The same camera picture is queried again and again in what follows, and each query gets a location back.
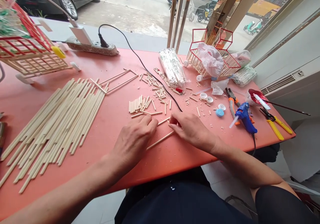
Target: pliers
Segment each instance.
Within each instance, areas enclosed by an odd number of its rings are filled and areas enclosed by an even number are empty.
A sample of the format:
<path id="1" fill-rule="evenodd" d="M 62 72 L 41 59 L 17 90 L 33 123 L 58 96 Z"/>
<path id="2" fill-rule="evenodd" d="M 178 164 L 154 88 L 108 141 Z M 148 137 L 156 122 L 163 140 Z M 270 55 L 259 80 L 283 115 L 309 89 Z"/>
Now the pliers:
<path id="1" fill-rule="evenodd" d="M 282 121 L 280 121 L 276 116 L 270 114 L 265 108 L 260 108 L 260 111 L 266 116 L 267 122 L 269 123 L 270 127 L 279 138 L 279 140 L 283 141 L 284 138 L 282 134 L 279 132 L 277 127 L 275 126 L 274 122 L 278 123 L 283 129 L 287 131 L 287 133 L 292 134 L 292 130 L 288 128 Z"/>
<path id="2" fill-rule="evenodd" d="M 240 104 L 240 103 L 239 103 L 238 99 L 235 97 L 235 95 L 233 94 L 233 92 L 231 91 L 230 88 L 229 89 L 226 88 L 225 90 L 226 90 L 226 94 L 227 94 L 228 99 L 229 99 L 229 108 L 230 108 L 231 115 L 232 115 L 233 119 L 235 119 L 236 118 L 236 116 L 235 116 L 236 110 L 234 109 L 234 104 L 236 103 L 236 105 L 237 105 L 237 104 Z M 237 120 L 235 125 L 237 126 L 239 124 L 240 124 L 240 121 Z"/>

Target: red table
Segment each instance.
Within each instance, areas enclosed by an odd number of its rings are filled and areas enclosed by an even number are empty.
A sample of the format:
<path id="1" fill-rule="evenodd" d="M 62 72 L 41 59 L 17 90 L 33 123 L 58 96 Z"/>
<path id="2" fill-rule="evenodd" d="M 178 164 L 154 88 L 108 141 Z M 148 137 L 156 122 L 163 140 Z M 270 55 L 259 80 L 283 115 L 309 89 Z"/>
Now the red table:
<path id="1" fill-rule="evenodd" d="M 70 79 L 92 78 L 95 80 L 96 78 L 100 78 L 100 81 L 102 81 L 115 74 L 121 73 L 123 68 L 130 68 L 138 74 L 145 72 L 140 61 L 131 50 L 119 49 L 119 52 L 120 55 L 118 56 L 108 57 L 99 54 L 69 51 L 67 53 L 67 62 L 75 61 L 82 69 L 81 72 L 77 73 L 75 70 L 71 69 L 36 77 L 33 78 L 35 81 L 33 85 L 23 84 L 15 78 L 14 75 L 17 73 L 15 70 L 4 66 L 6 78 L 0 84 L 0 111 L 5 112 L 6 115 L 2 121 L 8 123 L 5 147 L 7 147 L 18 135 L 51 94 L 57 88 L 63 87 Z M 149 71 L 158 77 L 153 70 L 154 67 L 161 68 L 158 53 L 137 51 L 137 54 L 141 57 Z M 187 79 L 191 81 L 187 83 L 186 86 L 193 88 L 192 92 L 195 93 L 210 86 L 210 81 L 205 80 L 201 82 L 201 87 L 197 87 L 195 83 L 197 72 L 190 66 L 184 68 L 184 70 Z M 111 82 L 109 87 L 115 87 L 132 76 L 132 73 L 127 73 Z M 253 82 L 245 88 L 240 88 L 236 86 L 233 81 L 230 81 L 229 87 L 232 90 L 241 93 L 246 93 L 248 88 L 258 89 Z M 232 122 L 232 116 L 228 109 L 222 118 L 217 117 L 212 110 L 217 107 L 219 103 L 223 103 L 228 107 L 227 97 L 216 97 L 211 107 L 206 106 L 203 102 L 199 101 L 196 103 L 192 100 L 189 100 L 191 105 L 187 106 L 185 99 L 190 95 L 190 90 L 186 90 L 186 95 L 183 96 L 179 96 L 173 92 L 171 93 L 174 95 L 184 112 L 197 114 L 196 104 L 198 104 L 200 106 L 199 110 L 202 122 L 209 130 L 218 134 L 226 143 L 236 146 L 243 151 L 250 151 L 253 149 L 254 145 L 252 137 L 246 132 L 243 125 L 229 129 L 229 125 Z M 35 180 L 32 180 L 23 194 L 18 194 L 18 192 L 26 177 L 14 185 L 13 180 L 18 174 L 18 169 L 16 167 L 4 185 L 0 188 L 0 220 L 8 217 L 40 196 L 67 182 L 100 159 L 104 154 L 108 153 L 113 148 L 122 126 L 131 120 L 131 115 L 128 113 L 128 101 L 133 101 L 141 94 L 143 96 L 153 96 L 151 87 L 144 82 L 139 81 L 138 78 L 108 94 L 104 98 L 83 146 L 76 150 L 74 156 L 68 154 L 61 167 L 54 164 L 49 165 L 44 175 L 37 176 Z M 235 93 L 235 95 L 240 102 L 244 101 L 242 95 L 237 93 Z M 164 111 L 164 105 L 162 105 L 155 97 L 153 100 L 155 101 L 157 112 Z M 148 110 L 154 111 L 152 105 L 149 106 Z M 178 110 L 174 102 L 172 102 L 172 110 Z M 258 130 L 258 133 L 256 134 L 257 148 L 279 142 L 266 119 L 259 112 L 259 109 L 251 108 L 251 111 L 254 115 L 254 126 Z M 163 113 L 162 115 L 156 115 L 154 117 L 161 121 L 169 117 L 170 113 L 171 111 L 168 107 L 166 116 Z M 276 115 L 283 121 L 282 117 L 272 106 L 270 113 Z M 285 140 L 295 136 L 295 134 L 288 134 L 282 128 L 279 128 L 279 130 Z M 157 141 L 169 132 L 171 132 L 171 129 L 166 123 L 160 125 L 157 128 L 151 143 Z M 10 156 L 0 164 L 0 178 L 3 177 L 8 169 L 6 163 L 10 159 Z M 139 185 L 216 160 L 215 157 L 184 143 L 179 137 L 173 135 L 149 150 L 146 156 L 131 172 L 124 176 L 111 189 L 106 190 L 106 192 L 114 192 Z"/>

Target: power strip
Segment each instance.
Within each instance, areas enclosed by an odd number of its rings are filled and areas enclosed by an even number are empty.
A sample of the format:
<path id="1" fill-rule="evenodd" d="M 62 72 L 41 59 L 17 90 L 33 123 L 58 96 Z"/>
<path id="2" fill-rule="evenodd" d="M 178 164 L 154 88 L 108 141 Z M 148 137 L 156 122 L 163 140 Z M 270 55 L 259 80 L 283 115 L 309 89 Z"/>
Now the power strip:
<path id="1" fill-rule="evenodd" d="M 119 54 L 116 46 L 112 43 L 107 43 L 109 47 L 101 47 L 100 41 L 92 40 L 92 45 L 82 44 L 78 41 L 75 36 L 71 36 L 67 39 L 66 44 L 69 48 L 77 51 L 91 52 L 91 53 L 99 53 L 108 56 L 115 56 Z"/>

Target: street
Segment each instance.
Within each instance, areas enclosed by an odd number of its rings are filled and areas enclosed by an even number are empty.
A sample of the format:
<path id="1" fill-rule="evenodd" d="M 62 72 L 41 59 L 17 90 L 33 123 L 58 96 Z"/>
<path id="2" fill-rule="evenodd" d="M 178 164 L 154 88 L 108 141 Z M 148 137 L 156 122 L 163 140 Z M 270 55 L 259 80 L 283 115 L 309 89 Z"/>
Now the street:
<path id="1" fill-rule="evenodd" d="M 78 23 L 98 27 L 103 23 L 133 33 L 167 38 L 170 10 L 167 0 L 101 0 L 100 3 L 89 3 L 78 10 Z M 245 16 L 233 35 L 232 50 L 243 49 L 253 38 L 243 27 L 256 18 Z M 192 29 L 204 29 L 207 22 L 186 20 L 182 41 L 192 41 Z M 195 41 L 202 38 L 203 32 L 197 32 Z"/>

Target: person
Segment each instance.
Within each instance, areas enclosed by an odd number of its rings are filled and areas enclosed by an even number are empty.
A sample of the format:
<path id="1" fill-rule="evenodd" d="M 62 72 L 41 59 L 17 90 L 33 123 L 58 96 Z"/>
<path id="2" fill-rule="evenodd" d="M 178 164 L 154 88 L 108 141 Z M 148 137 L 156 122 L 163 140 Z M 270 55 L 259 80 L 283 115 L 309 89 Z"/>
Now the person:
<path id="1" fill-rule="evenodd" d="M 319 222 L 280 176 L 254 157 L 225 144 L 196 115 L 173 112 L 169 122 L 186 145 L 217 157 L 250 187 L 259 223 Z M 147 155 L 157 124 L 150 115 L 133 119 L 122 128 L 110 153 L 1 223 L 71 223 L 93 198 Z M 220 199 L 199 169 L 131 188 L 115 223 L 254 223 Z"/>

